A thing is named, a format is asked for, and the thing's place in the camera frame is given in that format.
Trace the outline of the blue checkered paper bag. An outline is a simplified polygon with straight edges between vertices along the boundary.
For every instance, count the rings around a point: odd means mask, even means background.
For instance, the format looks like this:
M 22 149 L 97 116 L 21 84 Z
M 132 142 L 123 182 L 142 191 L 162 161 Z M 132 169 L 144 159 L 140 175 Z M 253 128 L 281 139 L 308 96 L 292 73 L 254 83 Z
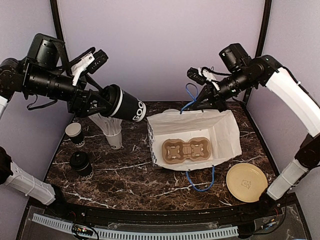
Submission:
M 152 163 L 173 171 L 214 169 L 242 154 L 240 130 L 231 110 L 192 110 L 199 93 L 180 110 L 147 117 Z

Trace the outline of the brown cardboard cup carrier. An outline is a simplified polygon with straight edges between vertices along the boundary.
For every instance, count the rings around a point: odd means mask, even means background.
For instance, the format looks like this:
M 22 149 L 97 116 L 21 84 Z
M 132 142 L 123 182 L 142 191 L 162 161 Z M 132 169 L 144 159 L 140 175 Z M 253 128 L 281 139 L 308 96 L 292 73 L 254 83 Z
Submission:
M 206 161 L 212 154 L 212 145 L 206 137 L 194 137 L 189 141 L 167 139 L 162 144 L 161 153 L 164 161 L 171 165 L 185 160 Z

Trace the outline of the black coffee cup lid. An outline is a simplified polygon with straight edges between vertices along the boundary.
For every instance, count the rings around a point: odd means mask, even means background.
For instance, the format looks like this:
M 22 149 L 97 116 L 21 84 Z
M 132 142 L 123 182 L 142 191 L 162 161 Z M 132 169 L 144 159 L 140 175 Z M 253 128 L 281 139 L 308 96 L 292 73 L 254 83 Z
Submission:
M 69 164 L 74 170 L 82 170 L 90 163 L 88 154 L 83 151 L 76 151 L 69 159 Z

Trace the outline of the black and white paper cup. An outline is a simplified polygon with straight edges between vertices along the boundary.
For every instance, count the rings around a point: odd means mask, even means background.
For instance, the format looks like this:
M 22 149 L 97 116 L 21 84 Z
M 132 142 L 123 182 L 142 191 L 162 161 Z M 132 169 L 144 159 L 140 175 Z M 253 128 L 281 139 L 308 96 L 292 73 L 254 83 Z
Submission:
M 89 155 L 84 151 L 74 152 L 69 159 L 69 164 L 83 179 L 90 179 L 94 175 Z

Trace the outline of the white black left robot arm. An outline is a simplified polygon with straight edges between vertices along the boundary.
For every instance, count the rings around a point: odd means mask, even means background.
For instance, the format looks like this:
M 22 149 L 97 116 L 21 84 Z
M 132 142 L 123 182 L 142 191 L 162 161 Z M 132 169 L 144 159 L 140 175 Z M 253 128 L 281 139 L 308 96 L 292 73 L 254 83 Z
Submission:
M 107 59 L 102 50 L 91 47 L 69 61 L 64 41 L 38 33 L 23 59 L 7 58 L 0 64 L 0 112 L 4 113 L 16 94 L 22 94 L 26 100 L 30 96 L 49 98 L 50 102 L 42 108 L 64 101 L 68 112 L 79 118 L 106 112 L 112 102 L 103 96 L 102 87 L 90 74 Z M 0 149 L 0 183 L 50 206 L 60 218 L 71 213 L 58 186 L 25 172 L 4 148 Z

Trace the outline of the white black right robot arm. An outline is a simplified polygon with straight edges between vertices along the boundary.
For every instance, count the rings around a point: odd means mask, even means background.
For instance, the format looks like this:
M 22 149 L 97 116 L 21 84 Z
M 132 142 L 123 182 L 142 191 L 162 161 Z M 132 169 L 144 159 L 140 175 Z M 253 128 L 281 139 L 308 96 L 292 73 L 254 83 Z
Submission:
M 292 72 L 270 55 L 251 58 L 240 43 L 232 43 L 219 56 L 229 73 L 220 81 L 208 67 L 190 68 L 187 76 L 203 88 L 190 110 L 214 109 L 223 112 L 226 101 L 239 93 L 267 88 L 285 103 L 307 130 L 307 136 L 293 160 L 260 196 L 255 213 L 266 217 L 294 184 L 320 165 L 320 105 L 302 87 Z

